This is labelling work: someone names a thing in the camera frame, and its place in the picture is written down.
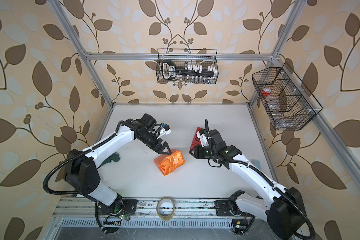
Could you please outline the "yellow orange wrapping paper sheet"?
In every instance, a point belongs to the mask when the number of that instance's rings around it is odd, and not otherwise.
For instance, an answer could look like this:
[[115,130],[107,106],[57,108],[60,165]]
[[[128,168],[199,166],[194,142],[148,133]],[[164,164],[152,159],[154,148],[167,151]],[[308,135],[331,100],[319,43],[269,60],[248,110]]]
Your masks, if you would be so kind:
[[171,155],[160,155],[154,160],[155,165],[164,176],[169,175],[186,163],[181,151],[174,149],[171,151]]

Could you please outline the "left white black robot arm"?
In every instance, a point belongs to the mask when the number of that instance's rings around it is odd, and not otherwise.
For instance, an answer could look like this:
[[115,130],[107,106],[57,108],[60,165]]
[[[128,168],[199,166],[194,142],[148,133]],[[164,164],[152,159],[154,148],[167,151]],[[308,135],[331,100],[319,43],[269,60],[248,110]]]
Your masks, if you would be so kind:
[[[99,167],[111,160],[119,148],[133,140],[141,141],[159,155],[171,155],[168,143],[161,138],[170,133],[169,125],[157,123],[149,114],[144,114],[136,120],[119,121],[116,130],[109,136],[82,151],[72,150],[66,161],[47,174],[43,181],[43,189],[51,195],[82,195],[93,201],[97,225],[107,235],[110,230],[100,221],[99,206],[103,205],[111,216],[116,217],[124,215],[126,207],[122,196],[104,183],[98,172]],[[72,191],[56,191],[49,187],[50,178],[60,169],[64,169],[63,179],[73,187]]]

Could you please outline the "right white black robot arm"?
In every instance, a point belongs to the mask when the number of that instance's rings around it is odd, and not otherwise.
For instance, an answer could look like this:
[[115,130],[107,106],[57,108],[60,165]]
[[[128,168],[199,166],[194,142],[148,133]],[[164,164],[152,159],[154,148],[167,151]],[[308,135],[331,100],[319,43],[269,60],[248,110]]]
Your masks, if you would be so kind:
[[244,179],[258,194],[253,197],[238,190],[224,203],[215,201],[217,215],[236,217],[250,216],[246,225],[235,225],[234,233],[244,235],[255,219],[261,219],[282,240],[291,236],[301,240],[313,240],[316,231],[309,220],[301,193],[294,187],[285,186],[270,179],[252,164],[235,146],[226,145],[217,130],[210,130],[209,124],[198,130],[195,137],[200,143],[190,149],[195,159],[213,161],[215,168],[226,167]]

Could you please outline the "red tape dispenser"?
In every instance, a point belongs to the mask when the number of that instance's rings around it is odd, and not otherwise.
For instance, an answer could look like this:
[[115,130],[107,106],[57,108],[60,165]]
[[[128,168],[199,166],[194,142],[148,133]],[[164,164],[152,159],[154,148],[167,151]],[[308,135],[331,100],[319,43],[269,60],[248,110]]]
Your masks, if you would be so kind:
[[198,137],[198,133],[199,132],[204,132],[205,129],[202,129],[202,128],[197,128],[196,132],[195,132],[195,135],[193,137],[193,140],[192,140],[192,143],[191,143],[191,147],[190,147],[190,150],[192,150],[195,146],[198,146],[198,145],[201,145],[201,140],[200,138]]

